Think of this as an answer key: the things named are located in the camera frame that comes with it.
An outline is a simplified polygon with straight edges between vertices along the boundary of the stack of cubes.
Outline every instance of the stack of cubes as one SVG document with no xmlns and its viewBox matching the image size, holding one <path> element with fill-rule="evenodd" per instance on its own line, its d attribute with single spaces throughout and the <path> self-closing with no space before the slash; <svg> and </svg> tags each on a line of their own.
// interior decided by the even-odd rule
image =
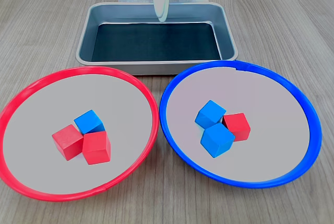
<svg viewBox="0 0 334 224">
<path fill-rule="evenodd" d="M 69 125 L 52 137 L 59 152 L 66 160 L 80 153 L 89 165 L 111 160 L 111 144 L 102 121 L 90 110 L 74 120 L 78 129 Z"/>
<path fill-rule="evenodd" d="M 204 128 L 201 144 L 214 158 L 230 150 L 233 142 L 247 140 L 251 130 L 244 113 L 225 113 L 224 108 L 210 100 L 195 119 Z"/>
</svg>

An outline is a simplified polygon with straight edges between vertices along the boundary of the wooden table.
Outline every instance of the wooden table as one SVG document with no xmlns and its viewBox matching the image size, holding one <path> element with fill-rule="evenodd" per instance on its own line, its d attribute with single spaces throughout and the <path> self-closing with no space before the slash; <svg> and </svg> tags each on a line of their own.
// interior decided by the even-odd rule
<svg viewBox="0 0 334 224">
<path fill-rule="evenodd" d="M 0 110 L 33 81 L 78 66 L 87 9 L 117 0 L 0 0 Z M 226 9 L 239 60 L 283 75 L 310 99 L 323 127 L 313 167 L 287 185 L 247 190 L 194 171 L 160 130 L 147 160 L 95 197 L 40 202 L 0 181 L 0 223 L 333 223 L 334 0 L 210 0 Z M 141 77 L 159 102 L 172 77 Z"/>
</svg>

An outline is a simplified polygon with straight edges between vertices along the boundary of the toy block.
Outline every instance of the toy block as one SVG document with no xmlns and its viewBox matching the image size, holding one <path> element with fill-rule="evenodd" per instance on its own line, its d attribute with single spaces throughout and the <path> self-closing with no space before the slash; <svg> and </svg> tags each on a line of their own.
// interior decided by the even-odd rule
<svg viewBox="0 0 334 224">
<path fill-rule="evenodd" d="M 82 134 L 105 131 L 102 121 L 93 110 L 89 110 L 74 120 Z"/>
<path fill-rule="evenodd" d="M 73 125 L 69 125 L 53 134 L 52 138 L 57 149 L 66 160 L 70 160 L 82 152 L 84 137 Z"/>
<path fill-rule="evenodd" d="M 248 139 L 251 128 L 243 113 L 225 115 L 222 123 L 235 136 L 235 142 Z"/>
<path fill-rule="evenodd" d="M 109 162 L 111 144 L 106 131 L 84 135 L 82 154 L 89 165 Z"/>
<path fill-rule="evenodd" d="M 226 110 L 210 100 L 205 106 L 199 110 L 195 122 L 207 129 L 215 124 L 217 124 L 220 119 L 224 116 Z"/>
<path fill-rule="evenodd" d="M 204 130 L 200 143 L 216 158 L 228 151 L 234 141 L 234 135 L 220 122 Z"/>
</svg>

